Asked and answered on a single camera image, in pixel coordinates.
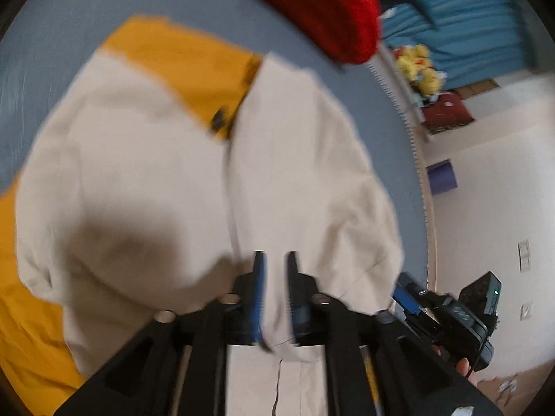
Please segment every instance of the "white cloth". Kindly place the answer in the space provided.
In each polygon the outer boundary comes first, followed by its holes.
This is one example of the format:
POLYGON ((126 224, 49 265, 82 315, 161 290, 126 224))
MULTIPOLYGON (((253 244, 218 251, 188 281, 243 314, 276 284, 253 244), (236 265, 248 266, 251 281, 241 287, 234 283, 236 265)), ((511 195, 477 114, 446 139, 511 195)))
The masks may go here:
POLYGON ((277 414, 325 414, 322 351, 289 341, 285 254, 298 251, 301 271, 351 308, 387 308, 402 263, 392 204, 345 108, 275 55, 230 143, 188 111, 164 84, 95 53, 23 171, 20 278, 63 305, 66 341, 90 376, 154 311, 197 310, 263 250, 274 355, 232 349, 228 412, 262 414, 278 387, 277 414))

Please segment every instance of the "white wall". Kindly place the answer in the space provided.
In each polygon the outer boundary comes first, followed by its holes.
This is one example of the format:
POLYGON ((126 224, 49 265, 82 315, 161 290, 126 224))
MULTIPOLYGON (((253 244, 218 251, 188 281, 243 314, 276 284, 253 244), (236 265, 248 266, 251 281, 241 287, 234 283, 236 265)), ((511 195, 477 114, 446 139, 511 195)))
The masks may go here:
POLYGON ((503 285, 495 355, 481 373, 490 379, 555 358, 555 94, 471 127, 426 159, 449 157, 459 183, 434 197, 439 291, 458 295, 488 270, 503 285), (486 133, 477 129, 484 122, 486 133), (521 274, 517 244, 525 239, 532 271, 521 274), (532 318, 520 321, 521 305, 532 301, 532 318))

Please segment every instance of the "gray table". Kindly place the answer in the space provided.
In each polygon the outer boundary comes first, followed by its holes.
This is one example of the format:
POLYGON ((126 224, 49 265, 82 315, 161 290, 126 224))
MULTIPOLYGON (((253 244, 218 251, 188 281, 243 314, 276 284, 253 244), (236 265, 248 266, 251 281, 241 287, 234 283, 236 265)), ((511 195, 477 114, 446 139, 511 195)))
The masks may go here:
POLYGON ((45 116, 96 47, 132 14, 164 15, 317 71, 353 115, 395 204, 404 268, 426 282, 424 210, 409 135, 366 66, 338 68, 261 0, 28 0, 0 41, 0 190, 9 186, 45 116))

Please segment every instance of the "yellow fabric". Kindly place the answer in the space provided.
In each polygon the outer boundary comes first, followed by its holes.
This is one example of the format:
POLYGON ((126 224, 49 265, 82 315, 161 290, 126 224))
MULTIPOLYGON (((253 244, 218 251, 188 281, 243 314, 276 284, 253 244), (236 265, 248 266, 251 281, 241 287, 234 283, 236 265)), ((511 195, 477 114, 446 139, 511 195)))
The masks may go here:
POLYGON ((204 126, 210 128, 222 110, 218 137, 228 136, 260 65, 250 51, 154 17, 132 17, 103 48, 162 79, 204 126))
POLYGON ((36 416, 52 415, 84 379, 64 342, 62 308, 19 281, 15 254, 17 185, 0 198, 0 367, 36 416))
MULTIPOLYGON (((103 45, 159 78, 210 128, 223 109, 226 137, 260 58, 165 19, 133 17, 103 45)), ((62 308, 19 281, 15 254, 17 185, 0 199, 0 367, 35 416, 51 416, 84 379, 62 332, 62 308)))

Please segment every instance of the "red cushion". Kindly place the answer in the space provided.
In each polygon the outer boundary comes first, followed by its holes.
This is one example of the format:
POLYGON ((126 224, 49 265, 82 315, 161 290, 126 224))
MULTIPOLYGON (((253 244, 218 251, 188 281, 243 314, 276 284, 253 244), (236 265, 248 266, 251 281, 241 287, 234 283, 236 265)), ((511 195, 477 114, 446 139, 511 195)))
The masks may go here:
POLYGON ((461 98, 454 92, 442 92, 432 106, 422 108, 424 124, 432 132, 459 128, 474 121, 461 98))
POLYGON ((376 52, 378 0, 266 0, 337 62, 363 63, 376 52))

